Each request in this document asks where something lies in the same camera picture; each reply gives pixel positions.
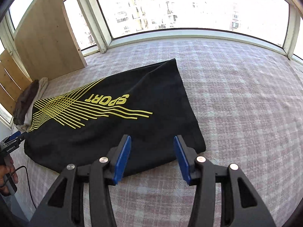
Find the person's left hand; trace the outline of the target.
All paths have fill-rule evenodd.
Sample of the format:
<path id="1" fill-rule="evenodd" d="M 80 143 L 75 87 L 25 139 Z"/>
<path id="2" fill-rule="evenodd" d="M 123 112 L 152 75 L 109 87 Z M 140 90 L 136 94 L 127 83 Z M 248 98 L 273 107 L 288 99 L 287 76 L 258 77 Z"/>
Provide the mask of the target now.
<path id="1" fill-rule="evenodd" d="M 13 195 L 10 192 L 9 181 L 6 184 L 5 184 L 5 182 L 7 181 L 8 177 L 11 175 L 11 173 L 14 172 L 14 170 L 15 170 L 15 166 L 14 166 L 14 162 L 13 162 L 12 158 L 10 158 L 10 162 L 8 163 L 8 165 L 0 166 L 1 194 L 3 196 Z"/>

